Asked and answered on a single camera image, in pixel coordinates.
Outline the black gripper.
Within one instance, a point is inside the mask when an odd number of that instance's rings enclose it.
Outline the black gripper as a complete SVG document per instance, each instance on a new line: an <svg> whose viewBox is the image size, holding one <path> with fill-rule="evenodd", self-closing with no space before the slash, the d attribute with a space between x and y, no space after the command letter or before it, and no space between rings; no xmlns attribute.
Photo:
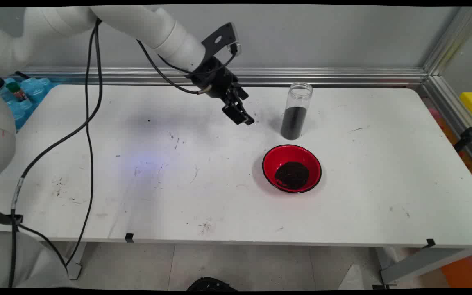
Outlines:
<svg viewBox="0 0 472 295"><path fill-rule="evenodd" d="M249 97L248 93L238 83L238 78L215 56L204 60L195 74L189 74L188 79L200 89L211 86L206 92L211 98L224 100L223 113L228 116L236 125L242 123L252 125L255 120L246 112L242 100Z"/></svg>

